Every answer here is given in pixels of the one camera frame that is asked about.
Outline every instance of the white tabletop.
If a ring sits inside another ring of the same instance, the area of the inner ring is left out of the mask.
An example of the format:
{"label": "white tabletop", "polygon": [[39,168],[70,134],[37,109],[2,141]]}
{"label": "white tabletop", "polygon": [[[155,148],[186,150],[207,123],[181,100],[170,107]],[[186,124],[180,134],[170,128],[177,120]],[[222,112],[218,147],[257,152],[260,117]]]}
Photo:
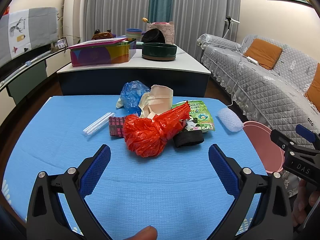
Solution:
{"label": "white tabletop", "polygon": [[121,64],[106,64],[106,65],[92,65],[83,67],[73,67],[72,64],[68,64],[57,73],[89,70],[89,69],[103,69],[103,68],[154,68],[154,69],[167,69],[167,70],[179,70],[187,72],[195,72],[210,75],[211,72],[204,67],[201,63],[196,61],[188,53],[178,47],[176,59],[173,61],[152,61],[142,58],[141,49],[137,49],[136,54],[130,59],[129,62]]}

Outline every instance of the human hand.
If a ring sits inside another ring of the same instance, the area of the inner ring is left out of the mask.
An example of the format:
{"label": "human hand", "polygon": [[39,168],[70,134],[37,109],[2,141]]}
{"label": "human hand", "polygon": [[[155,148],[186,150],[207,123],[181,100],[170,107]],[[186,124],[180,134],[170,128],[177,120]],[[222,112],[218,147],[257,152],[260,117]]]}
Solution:
{"label": "human hand", "polygon": [[307,213],[305,211],[305,208],[308,205],[308,202],[310,206],[313,207],[320,196],[319,191],[314,191],[313,193],[311,193],[308,200],[306,184],[307,182],[304,179],[300,180],[299,182],[298,195],[296,200],[294,201],[293,211],[291,215],[294,227],[299,224],[303,224],[303,222],[306,220]]}
{"label": "human hand", "polygon": [[136,233],[134,236],[129,237],[125,240],[156,240],[158,237],[157,229],[152,226],[147,226],[141,231]]}

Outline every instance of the blue table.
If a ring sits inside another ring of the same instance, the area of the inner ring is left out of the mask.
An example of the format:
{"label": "blue table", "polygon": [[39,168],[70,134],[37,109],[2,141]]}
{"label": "blue table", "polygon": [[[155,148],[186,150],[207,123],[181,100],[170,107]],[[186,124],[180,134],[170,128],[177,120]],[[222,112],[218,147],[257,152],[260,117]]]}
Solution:
{"label": "blue table", "polygon": [[[208,160],[208,149],[217,143],[239,165],[257,174],[265,169],[244,131],[229,132],[217,118],[225,107],[210,98],[203,100],[212,114],[216,131],[204,134],[204,143],[175,148],[172,140],[155,158],[141,158],[126,148],[123,138],[112,138],[108,127],[87,138],[82,130],[115,109],[119,96],[64,96],[51,98],[20,136],[8,161],[3,192],[17,214],[26,219],[36,176],[64,173],[93,156],[102,144],[111,148],[111,161],[92,195],[85,198],[98,221],[114,240],[134,235],[145,226],[157,228],[159,239],[206,239],[221,221],[234,198],[228,195]],[[64,195],[66,217],[80,232]],[[253,217],[256,195],[240,231]]]}

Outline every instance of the green round container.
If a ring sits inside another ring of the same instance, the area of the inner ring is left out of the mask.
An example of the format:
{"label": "green round container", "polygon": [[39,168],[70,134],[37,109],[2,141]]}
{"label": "green round container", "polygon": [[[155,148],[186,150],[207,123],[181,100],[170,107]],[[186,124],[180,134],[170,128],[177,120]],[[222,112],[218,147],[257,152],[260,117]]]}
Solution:
{"label": "green round container", "polygon": [[177,46],[165,43],[144,43],[142,57],[150,60],[170,61],[175,60]]}

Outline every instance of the silver bolt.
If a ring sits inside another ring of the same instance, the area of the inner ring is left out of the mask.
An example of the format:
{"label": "silver bolt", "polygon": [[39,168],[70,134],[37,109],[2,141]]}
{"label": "silver bolt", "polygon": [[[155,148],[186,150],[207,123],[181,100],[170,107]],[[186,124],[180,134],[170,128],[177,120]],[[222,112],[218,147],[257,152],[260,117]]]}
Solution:
{"label": "silver bolt", "polygon": [[250,174],[251,170],[249,168],[244,168],[243,172],[244,172],[244,174]]}
{"label": "silver bolt", "polygon": [[69,168],[68,173],[69,174],[74,174],[76,172],[76,168]]}
{"label": "silver bolt", "polygon": [[275,178],[279,179],[281,177],[279,172],[274,172],[273,176],[275,176]]}
{"label": "silver bolt", "polygon": [[39,176],[39,178],[43,178],[45,176],[45,172],[41,171],[38,176]]}

